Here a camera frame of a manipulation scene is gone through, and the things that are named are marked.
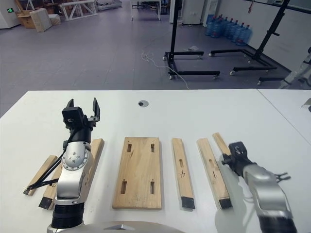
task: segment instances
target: wooden stick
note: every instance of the wooden stick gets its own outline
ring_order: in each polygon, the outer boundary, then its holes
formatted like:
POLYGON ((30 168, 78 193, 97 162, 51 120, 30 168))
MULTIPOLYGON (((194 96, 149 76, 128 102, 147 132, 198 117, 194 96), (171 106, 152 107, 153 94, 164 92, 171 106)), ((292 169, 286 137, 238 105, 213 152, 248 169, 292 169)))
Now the wooden stick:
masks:
MULTIPOLYGON (((30 181, 29 185, 35 183, 40 176, 43 175, 43 173, 55 162, 55 160, 57 159, 57 157, 55 155, 50 155, 47 160, 44 162, 44 164, 41 166, 41 168, 39 169, 39 171, 35 174, 35 176, 33 177, 33 179, 30 181)), ((24 194, 28 195, 28 196, 32 196, 35 193, 36 189, 26 189, 24 190, 24 194)))
POLYGON ((88 179, 87 179, 87 183, 86 183, 87 195, 89 194, 89 190, 91 188, 91 185, 92 185, 92 182, 93 182, 93 179, 94 179, 94 175, 95 175, 95 172, 96 172, 96 168, 97 168, 99 159, 100 159, 100 157, 102 155, 103 148, 104 148, 104 140, 102 138, 94 139, 92 141, 92 143, 91 143, 91 153, 93 155, 94 161, 93 161, 91 169, 88 172, 88 179))
POLYGON ((181 206, 195 209, 183 142, 180 138, 173 138, 172 145, 176 164, 179 195, 181 196, 181 206))
MULTIPOLYGON (((57 167, 56 171, 54 172, 51 180, 58 179, 60 177, 60 175, 62 174, 62 167, 63 167, 62 164, 58 165, 58 167, 57 167)), ((46 209, 46 210, 51 210, 54 206, 54 199, 56 196, 56 190, 57 190, 57 183, 53 183, 52 185, 48 185, 44 194, 43 194, 43 197, 42 197, 42 200, 39 204, 39 207, 46 209)))
POLYGON ((201 138, 197 141, 199 151, 204 161, 207 176, 211 182, 212 191, 220 208, 225 209, 232 206, 227 187, 224 183, 222 174, 215 160, 213 151, 207 138, 201 138))
POLYGON ((213 138, 214 140, 216 141, 220 151, 223 153, 223 154, 226 154, 226 155, 231 155, 231 152, 229 150, 229 147, 226 145, 225 141, 223 140, 223 138, 220 136, 220 133, 214 133, 213 134, 213 138))

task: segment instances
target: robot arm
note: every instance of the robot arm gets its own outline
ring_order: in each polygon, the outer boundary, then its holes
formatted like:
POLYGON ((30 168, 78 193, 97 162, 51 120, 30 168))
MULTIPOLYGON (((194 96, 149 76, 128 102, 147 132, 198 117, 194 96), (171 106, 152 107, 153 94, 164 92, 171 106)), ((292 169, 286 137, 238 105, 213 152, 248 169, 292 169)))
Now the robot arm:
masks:
POLYGON ((278 185, 282 180, 281 175, 275 175, 251 162, 242 142, 230 144, 229 149, 231 155, 223 154, 222 163, 228 164, 249 186, 262 232, 296 233, 286 195, 278 185))
POLYGON ((73 106, 73 100, 62 111, 71 140, 64 143, 66 151, 61 159, 63 169, 57 183, 53 219, 48 233, 60 232, 83 223, 84 202, 88 195, 85 183, 93 164, 91 132, 100 120, 100 108, 95 98, 93 111, 95 116, 87 118, 80 107, 73 106))

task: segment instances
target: black base stand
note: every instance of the black base stand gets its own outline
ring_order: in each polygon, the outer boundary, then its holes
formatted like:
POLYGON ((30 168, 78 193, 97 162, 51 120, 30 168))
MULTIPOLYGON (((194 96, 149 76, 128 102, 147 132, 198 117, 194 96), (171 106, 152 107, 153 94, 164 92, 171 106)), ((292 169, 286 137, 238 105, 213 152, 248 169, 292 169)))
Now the black base stand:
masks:
POLYGON ((264 78, 260 77, 258 79, 257 85, 260 86, 265 81, 282 81, 282 80, 284 80, 284 78, 281 78, 281 77, 270 77, 270 78, 268 78, 268 77, 264 77, 264 78))
POLYGON ((175 55, 197 55, 198 59, 204 54, 203 51, 189 51, 189 52, 175 52, 175 40, 176 40, 176 30, 177 30, 177 20, 178 20, 178 11, 181 10, 182 1, 177 0, 175 2, 174 7, 174 21, 173 21, 173 34, 172 34, 172 42, 171 42, 171 51, 165 52, 163 60, 166 61, 167 66, 170 68, 169 74, 170 79, 174 79, 175 75, 214 75, 214 79, 216 79, 220 71, 180 71, 177 69, 174 56, 175 55))
POLYGON ((266 46, 268 40, 270 39, 271 35, 276 35, 279 36, 279 34, 276 33, 276 29, 278 25, 280 24, 284 14, 284 11, 288 5, 290 0, 284 0, 282 6, 280 7, 273 23, 271 24, 269 30, 267 31, 267 34, 265 38, 263 39, 260 47, 256 50, 255 54, 251 53, 250 51, 247 50, 212 50, 209 54, 209 56, 214 56, 216 53, 226 53, 226 52, 242 52, 244 53, 244 56, 250 57, 250 60, 248 60, 248 63, 251 64, 252 61, 257 61, 262 65, 262 67, 233 67, 232 71, 230 72, 230 75, 234 75, 235 72, 237 71, 242 71, 242 70, 266 70, 267 72, 271 69, 277 69, 277 67, 273 66, 272 64, 268 63, 267 61, 264 61, 261 58, 261 55, 263 53, 263 49, 266 46))

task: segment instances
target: round hole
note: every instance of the round hole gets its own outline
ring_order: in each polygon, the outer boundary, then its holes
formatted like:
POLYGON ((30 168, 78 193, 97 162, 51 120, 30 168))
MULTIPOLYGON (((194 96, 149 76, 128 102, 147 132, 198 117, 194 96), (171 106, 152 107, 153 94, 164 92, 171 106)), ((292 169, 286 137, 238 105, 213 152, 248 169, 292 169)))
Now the round hole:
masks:
POLYGON ((149 105, 149 103, 146 100, 141 100, 141 101, 138 102, 138 105, 140 107, 142 107, 142 108, 145 108, 145 107, 147 107, 149 105))

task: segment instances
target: wooden board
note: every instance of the wooden board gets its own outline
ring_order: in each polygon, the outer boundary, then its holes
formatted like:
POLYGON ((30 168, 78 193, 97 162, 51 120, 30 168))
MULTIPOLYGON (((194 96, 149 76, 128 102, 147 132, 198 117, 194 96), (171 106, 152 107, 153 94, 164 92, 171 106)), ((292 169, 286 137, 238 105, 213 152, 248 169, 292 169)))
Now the wooden board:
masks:
POLYGON ((197 144, 204 161, 207 176, 211 182, 211 188, 215 199, 222 209, 231 207, 232 204, 227 187, 215 160, 213 151, 209 145, 208 139, 201 138, 197 141, 197 144))
MULTIPOLYGON (((88 173, 87 183, 84 184, 84 186, 86 186, 86 187, 83 188, 83 190, 85 192, 87 192, 87 195, 88 195, 89 190, 91 188, 92 181, 93 181, 95 171, 96 171, 99 159, 101 157, 103 148, 104 148, 104 141, 102 139, 94 139, 92 141, 91 153, 92 153, 94 161, 93 161, 92 167, 88 173)), ((52 180, 58 179, 61 175, 61 172, 62 172, 62 165, 60 164, 57 167, 55 173, 53 174, 52 180)), ((47 209, 47 210, 52 209, 54 206, 56 191, 57 191, 57 183, 54 183, 53 185, 47 186, 47 188, 43 194, 42 200, 39 204, 39 207, 41 207, 43 209, 47 209)))
MULTIPOLYGON (((54 172, 51 180, 59 179, 60 175, 62 174, 62 164, 59 164, 56 168, 56 171, 54 172)), ((45 189, 45 192, 43 194, 43 197, 41 199, 41 202, 39 204, 39 207, 51 210, 54 206, 54 199, 56 196, 56 189, 57 189, 57 183, 53 183, 52 185, 48 185, 45 189)))
POLYGON ((181 205, 185 208, 195 209, 183 141, 180 138, 173 138, 172 145, 181 205))
POLYGON ((214 140, 216 141, 220 151, 223 153, 223 154, 226 154, 226 155, 231 155, 231 152, 229 150, 229 147, 226 145, 225 141, 223 140, 223 138, 221 137, 220 133, 214 133, 213 134, 213 138, 214 140))
POLYGON ((125 138, 112 208, 162 208, 158 138, 125 138))
MULTIPOLYGON (((47 160, 44 162, 44 164, 41 166, 41 168, 39 169, 39 171, 35 174, 35 176, 33 177, 33 179, 30 181, 29 185, 35 183, 40 176, 42 176, 42 174, 55 162, 55 160, 57 159, 57 156, 55 155, 50 155, 47 160)), ((28 190, 27 188, 24 190, 24 194, 28 195, 28 196, 32 196, 35 193, 36 189, 31 189, 28 190)))

